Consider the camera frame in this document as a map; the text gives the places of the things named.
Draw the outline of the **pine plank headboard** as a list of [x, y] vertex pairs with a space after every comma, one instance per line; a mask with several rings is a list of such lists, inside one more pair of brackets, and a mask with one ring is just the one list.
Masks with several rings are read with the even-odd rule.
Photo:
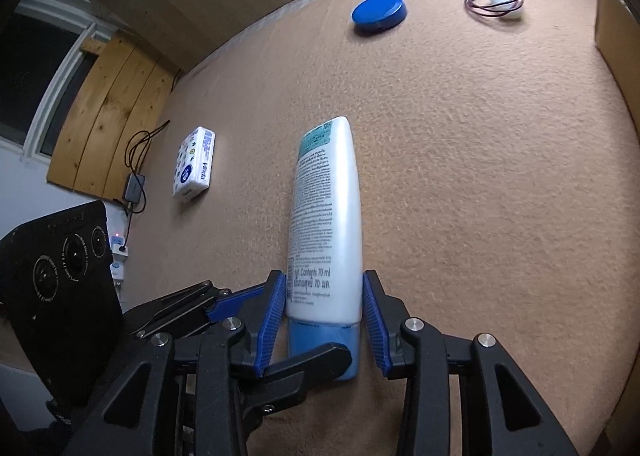
[[93, 44], [96, 62], [64, 120], [47, 182], [106, 200], [124, 195], [125, 153], [158, 125], [178, 69], [128, 33]]

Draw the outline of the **blue round lid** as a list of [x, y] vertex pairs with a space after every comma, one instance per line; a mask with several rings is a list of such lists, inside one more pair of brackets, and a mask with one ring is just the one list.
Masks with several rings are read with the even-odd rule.
[[362, 33], [380, 33], [402, 23], [408, 15], [404, 0], [363, 0], [352, 11], [352, 23]]

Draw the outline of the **white tissue pack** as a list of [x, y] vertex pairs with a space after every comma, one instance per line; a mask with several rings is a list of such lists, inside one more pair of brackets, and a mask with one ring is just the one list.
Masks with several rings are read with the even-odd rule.
[[187, 202], [209, 188], [215, 138], [212, 130], [195, 127], [183, 139], [176, 160], [172, 197]]

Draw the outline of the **white wall socket adapter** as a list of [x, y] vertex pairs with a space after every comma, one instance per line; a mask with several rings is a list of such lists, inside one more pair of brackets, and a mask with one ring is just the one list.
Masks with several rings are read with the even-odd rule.
[[114, 284], [117, 287], [122, 286], [125, 279], [125, 262], [129, 257], [126, 238], [119, 233], [111, 235], [111, 250], [113, 261], [111, 263], [111, 274]]

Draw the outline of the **white blue-capped lotion bottle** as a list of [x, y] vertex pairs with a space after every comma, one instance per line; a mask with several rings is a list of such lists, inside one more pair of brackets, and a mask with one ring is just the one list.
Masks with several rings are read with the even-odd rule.
[[288, 354], [341, 343], [358, 375], [362, 318], [362, 225], [352, 129], [346, 117], [308, 131], [299, 144], [288, 232]]

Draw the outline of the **brown cardboard box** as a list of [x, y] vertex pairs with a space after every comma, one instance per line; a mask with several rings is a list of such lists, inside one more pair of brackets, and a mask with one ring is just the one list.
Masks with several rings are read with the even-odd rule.
[[594, 41], [625, 99], [636, 131], [640, 111], [639, 23], [623, 0], [597, 0]]

